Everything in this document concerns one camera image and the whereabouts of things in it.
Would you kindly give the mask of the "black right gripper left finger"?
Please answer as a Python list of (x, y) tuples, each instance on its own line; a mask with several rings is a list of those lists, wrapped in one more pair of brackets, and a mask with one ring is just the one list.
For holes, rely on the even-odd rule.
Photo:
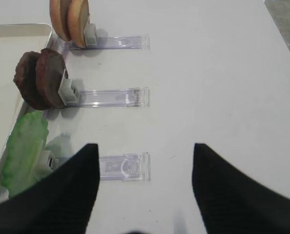
[(87, 144), (41, 182), (0, 204), (0, 234), (83, 234), (100, 183), (97, 144)]

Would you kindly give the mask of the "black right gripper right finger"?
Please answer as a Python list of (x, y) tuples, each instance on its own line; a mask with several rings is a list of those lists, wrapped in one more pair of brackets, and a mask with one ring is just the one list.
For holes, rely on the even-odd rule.
[(194, 146), (192, 187), (208, 234), (290, 234), (290, 199), (203, 143)]

